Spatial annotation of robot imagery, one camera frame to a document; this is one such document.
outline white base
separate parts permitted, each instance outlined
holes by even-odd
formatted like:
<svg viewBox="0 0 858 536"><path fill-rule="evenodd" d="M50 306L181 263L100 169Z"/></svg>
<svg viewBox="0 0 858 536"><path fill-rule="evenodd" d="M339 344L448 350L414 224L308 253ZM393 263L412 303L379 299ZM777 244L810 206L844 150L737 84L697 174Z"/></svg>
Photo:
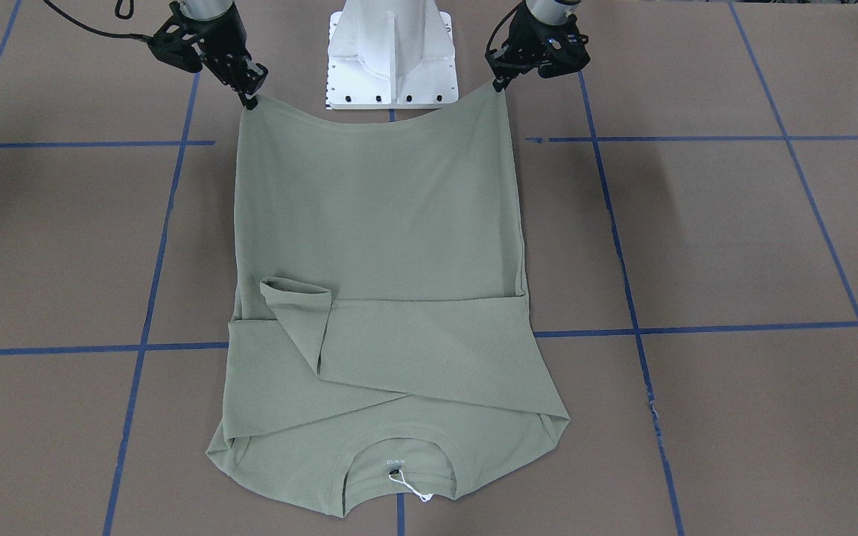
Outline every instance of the white base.
<svg viewBox="0 0 858 536"><path fill-rule="evenodd" d="M451 43L452 17L449 13L442 13L442 11L436 11L436 13L442 17L442 23ZM333 40L341 15L343 11L337 11L330 16L330 41ZM438 21L438 18L435 21L427 20L425 24L428 26ZM384 53L391 57L388 61L394 65L391 71L396 71L395 79L367 68L367 64L362 61L360 55L355 57L330 55L330 61L327 64L326 108L427 109L439 108L459 100L455 55L423 57L419 64L403 74L396 68L394 48L384 49Z"/></svg>

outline fabric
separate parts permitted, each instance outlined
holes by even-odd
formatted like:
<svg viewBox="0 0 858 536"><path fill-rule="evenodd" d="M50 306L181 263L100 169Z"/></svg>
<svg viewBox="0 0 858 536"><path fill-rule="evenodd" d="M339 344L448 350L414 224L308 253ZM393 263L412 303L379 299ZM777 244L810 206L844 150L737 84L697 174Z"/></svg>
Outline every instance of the fabric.
<svg viewBox="0 0 858 536"><path fill-rule="evenodd" d="M343 517L457 499L558 444L568 414L528 322L504 94L337 124L259 98L235 191L238 291L208 456Z"/></svg>

